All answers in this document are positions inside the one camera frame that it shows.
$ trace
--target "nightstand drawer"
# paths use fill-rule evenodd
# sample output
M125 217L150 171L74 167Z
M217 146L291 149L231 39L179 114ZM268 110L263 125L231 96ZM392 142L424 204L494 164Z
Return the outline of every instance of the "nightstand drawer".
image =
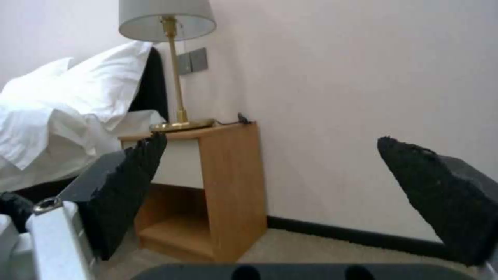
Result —
M124 142L123 148L135 144L135 142ZM204 188L199 141L169 140L152 183Z

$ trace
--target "wall switch plate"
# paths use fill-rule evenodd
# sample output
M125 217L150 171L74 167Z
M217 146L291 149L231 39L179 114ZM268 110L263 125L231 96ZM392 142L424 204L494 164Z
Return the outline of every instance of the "wall switch plate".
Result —
M177 58L179 75L186 75L208 69L208 52L206 48L178 55Z
M190 63L190 53L184 53L177 56L178 59L178 75L186 75L192 73L192 64Z

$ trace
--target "nightstand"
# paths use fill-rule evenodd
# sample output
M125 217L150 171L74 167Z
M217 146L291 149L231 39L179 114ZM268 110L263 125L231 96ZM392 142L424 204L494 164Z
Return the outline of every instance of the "nightstand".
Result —
M141 246L184 261L236 261L266 231L257 124L166 135L134 221ZM148 136L120 140L126 148Z

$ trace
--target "power cord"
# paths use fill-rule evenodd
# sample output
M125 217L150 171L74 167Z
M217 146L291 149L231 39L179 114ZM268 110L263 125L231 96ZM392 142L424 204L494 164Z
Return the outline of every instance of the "power cord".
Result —
M239 118L239 120L237 122L233 122L233 123L222 123L218 120L215 120L215 121L217 124L219 124L221 126L229 126L229 125L234 125L234 124L244 124L244 125L252 124L252 122L249 121L246 117L244 117L244 115L242 115L242 113L238 113L237 118Z

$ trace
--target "brass lamp base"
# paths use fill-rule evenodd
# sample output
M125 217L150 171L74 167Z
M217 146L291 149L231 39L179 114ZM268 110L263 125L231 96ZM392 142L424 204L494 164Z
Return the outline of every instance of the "brass lamp base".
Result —
M178 132L210 127L215 123L214 119L202 119L184 123L161 123L150 126L151 132Z

